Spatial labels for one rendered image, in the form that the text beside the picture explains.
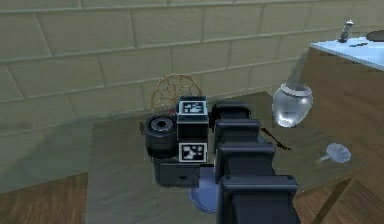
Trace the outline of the blue round bowl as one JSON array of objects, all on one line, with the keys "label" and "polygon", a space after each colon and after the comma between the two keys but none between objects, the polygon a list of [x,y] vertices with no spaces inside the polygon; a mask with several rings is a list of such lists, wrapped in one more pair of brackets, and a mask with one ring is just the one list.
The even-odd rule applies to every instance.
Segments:
[{"label": "blue round bowl", "polygon": [[213,167],[201,167],[197,187],[188,190],[188,196],[194,206],[205,213],[215,213],[217,209],[218,185],[215,183]]}]

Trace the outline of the dark round pan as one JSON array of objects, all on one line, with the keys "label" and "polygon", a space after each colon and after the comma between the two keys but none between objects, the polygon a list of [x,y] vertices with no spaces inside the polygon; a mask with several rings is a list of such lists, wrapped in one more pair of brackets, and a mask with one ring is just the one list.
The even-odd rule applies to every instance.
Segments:
[{"label": "dark round pan", "polygon": [[372,42],[384,42],[384,30],[371,31],[366,35],[366,39]]}]

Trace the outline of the clear glass vase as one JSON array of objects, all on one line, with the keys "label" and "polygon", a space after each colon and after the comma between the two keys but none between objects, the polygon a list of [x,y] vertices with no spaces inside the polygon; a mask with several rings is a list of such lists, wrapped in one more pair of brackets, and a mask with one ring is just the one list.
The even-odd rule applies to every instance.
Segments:
[{"label": "clear glass vase", "polygon": [[312,105],[312,90],[306,84],[284,83],[273,95],[274,120],[281,127],[292,128],[307,116]]}]

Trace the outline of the black thin stick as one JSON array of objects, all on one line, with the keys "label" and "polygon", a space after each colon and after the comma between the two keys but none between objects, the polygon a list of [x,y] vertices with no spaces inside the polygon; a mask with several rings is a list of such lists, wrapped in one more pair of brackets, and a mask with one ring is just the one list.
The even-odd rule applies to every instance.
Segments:
[{"label": "black thin stick", "polygon": [[276,146],[277,146],[278,148],[281,148],[281,149],[286,150],[286,151],[291,151],[291,150],[292,150],[291,148],[289,148],[289,147],[285,146],[284,144],[282,144],[282,143],[281,143],[275,136],[273,136],[272,133],[270,133],[266,128],[261,127],[260,130],[261,130],[264,134],[266,134],[267,136],[269,136],[270,138],[272,138],[272,139],[275,141]]}]

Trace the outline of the pale blue ladle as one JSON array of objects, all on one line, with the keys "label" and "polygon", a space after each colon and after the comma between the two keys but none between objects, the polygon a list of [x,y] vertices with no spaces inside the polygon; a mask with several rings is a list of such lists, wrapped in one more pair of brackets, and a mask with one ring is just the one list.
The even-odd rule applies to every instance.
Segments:
[{"label": "pale blue ladle", "polygon": [[331,143],[326,147],[325,154],[315,160],[315,164],[320,164],[326,160],[332,160],[336,163],[346,163],[352,157],[351,152],[347,147],[339,143]]}]

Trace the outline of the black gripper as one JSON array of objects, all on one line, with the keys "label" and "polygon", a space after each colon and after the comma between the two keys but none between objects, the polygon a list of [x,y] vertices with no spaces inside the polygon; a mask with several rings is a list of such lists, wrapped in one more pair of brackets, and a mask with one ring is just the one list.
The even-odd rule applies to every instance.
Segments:
[{"label": "black gripper", "polygon": [[154,179],[162,187],[192,188],[199,184],[200,165],[178,159],[176,118],[160,114],[140,122],[145,148],[153,165]]}]

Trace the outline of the grey green low table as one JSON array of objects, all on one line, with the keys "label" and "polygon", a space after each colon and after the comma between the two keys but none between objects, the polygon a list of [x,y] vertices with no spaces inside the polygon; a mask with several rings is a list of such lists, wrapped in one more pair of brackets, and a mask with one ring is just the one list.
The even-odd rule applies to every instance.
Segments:
[{"label": "grey green low table", "polygon": [[[290,149],[276,152],[273,166],[279,174],[293,175],[299,197],[323,186],[354,177],[368,166],[353,155],[345,163],[314,161],[335,140],[307,122],[296,128],[272,123],[272,96],[266,92],[237,98],[251,107],[272,134]],[[186,187],[162,187],[146,155],[139,130],[142,116],[96,124],[92,128],[86,224],[216,224],[213,214],[194,207]]]}]

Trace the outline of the brown cabinet with pale top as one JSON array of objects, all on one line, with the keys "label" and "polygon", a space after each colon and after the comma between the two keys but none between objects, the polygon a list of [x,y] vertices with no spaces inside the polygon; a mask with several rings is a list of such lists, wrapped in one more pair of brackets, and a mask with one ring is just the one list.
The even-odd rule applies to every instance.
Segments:
[{"label": "brown cabinet with pale top", "polygon": [[[368,42],[368,45],[349,47]],[[301,79],[311,118],[371,164],[384,167],[384,43],[352,38],[309,45]]]}]

